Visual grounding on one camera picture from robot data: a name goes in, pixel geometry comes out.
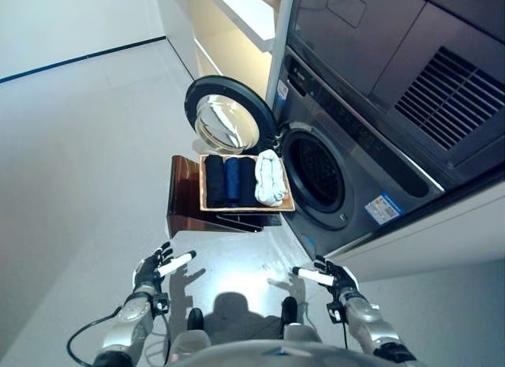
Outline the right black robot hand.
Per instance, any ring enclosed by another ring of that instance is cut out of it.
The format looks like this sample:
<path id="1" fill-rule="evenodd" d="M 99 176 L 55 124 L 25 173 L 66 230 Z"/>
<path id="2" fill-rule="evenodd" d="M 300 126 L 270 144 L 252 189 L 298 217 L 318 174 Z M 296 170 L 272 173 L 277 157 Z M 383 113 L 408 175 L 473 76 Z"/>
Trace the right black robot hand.
<path id="1" fill-rule="evenodd" d="M 358 291 L 357 280 L 347 268 L 341 267 L 321 255 L 316 255 L 313 269 L 293 267 L 291 271 L 298 277 L 325 287 L 333 301 L 338 301 L 343 291 Z"/>

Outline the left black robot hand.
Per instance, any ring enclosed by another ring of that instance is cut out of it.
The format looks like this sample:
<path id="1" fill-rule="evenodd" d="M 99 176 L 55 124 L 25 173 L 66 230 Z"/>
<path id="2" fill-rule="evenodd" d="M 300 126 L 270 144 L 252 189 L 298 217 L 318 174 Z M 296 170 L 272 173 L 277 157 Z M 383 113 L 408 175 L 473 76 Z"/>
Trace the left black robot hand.
<path id="1" fill-rule="evenodd" d="M 165 242 L 149 257 L 141 260 L 133 272 L 133 291 L 137 292 L 140 288 L 149 286 L 154 292 L 161 293 L 165 277 L 184 267 L 196 257 L 195 250 L 190 250 L 178 257 L 175 257 L 173 252 L 170 243 Z"/>

